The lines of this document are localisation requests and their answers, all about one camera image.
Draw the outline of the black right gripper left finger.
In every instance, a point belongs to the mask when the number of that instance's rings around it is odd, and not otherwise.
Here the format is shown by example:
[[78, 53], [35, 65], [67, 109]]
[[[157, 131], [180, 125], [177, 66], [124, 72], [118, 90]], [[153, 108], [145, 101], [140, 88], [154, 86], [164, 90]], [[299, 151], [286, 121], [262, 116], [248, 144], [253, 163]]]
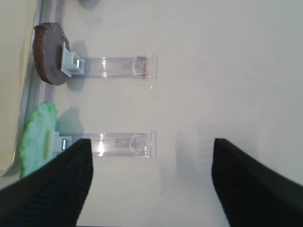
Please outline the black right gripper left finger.
[[2, 227], [75, 227], [93, 178], [91, 141], [80, 139], [0, 191]]

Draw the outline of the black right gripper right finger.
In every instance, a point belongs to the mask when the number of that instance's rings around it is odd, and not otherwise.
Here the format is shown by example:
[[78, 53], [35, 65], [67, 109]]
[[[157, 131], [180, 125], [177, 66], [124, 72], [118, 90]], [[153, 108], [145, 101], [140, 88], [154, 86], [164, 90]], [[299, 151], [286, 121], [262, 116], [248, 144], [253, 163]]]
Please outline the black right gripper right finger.
[[301, 227], [303, 187], [216, 138], [212, 181], [231, 227]]

